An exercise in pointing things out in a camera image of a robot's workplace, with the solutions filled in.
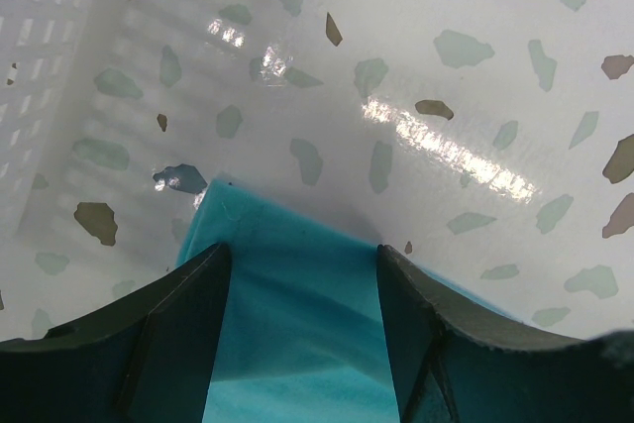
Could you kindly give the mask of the turquoise t shirt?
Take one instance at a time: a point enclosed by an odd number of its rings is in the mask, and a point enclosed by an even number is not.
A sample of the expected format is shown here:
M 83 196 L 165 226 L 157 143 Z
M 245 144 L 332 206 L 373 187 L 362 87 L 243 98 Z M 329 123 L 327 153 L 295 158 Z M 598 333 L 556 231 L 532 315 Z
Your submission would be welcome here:
M 205 421 L 398 420 L 375 244 L 221 180 L 178 258 L 214 244 L 232 272 Z

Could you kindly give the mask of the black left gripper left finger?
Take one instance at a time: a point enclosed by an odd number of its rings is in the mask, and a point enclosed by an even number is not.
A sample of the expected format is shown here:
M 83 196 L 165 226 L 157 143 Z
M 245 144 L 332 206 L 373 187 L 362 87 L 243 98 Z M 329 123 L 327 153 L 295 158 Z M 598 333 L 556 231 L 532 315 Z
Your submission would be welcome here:
M 41 339 L 2 342 L 2 421 L 201 421 L 231 271 L 213 245 Z

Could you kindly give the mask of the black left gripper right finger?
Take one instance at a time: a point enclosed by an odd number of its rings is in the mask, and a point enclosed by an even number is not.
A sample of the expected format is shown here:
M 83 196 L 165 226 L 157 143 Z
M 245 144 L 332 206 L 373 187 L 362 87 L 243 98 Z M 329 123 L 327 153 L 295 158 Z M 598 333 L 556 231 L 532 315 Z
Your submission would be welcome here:
M 391 246 L 376 280 L 403 422 L 630 422 L 633 334 L 579 340 L 489 310 Z

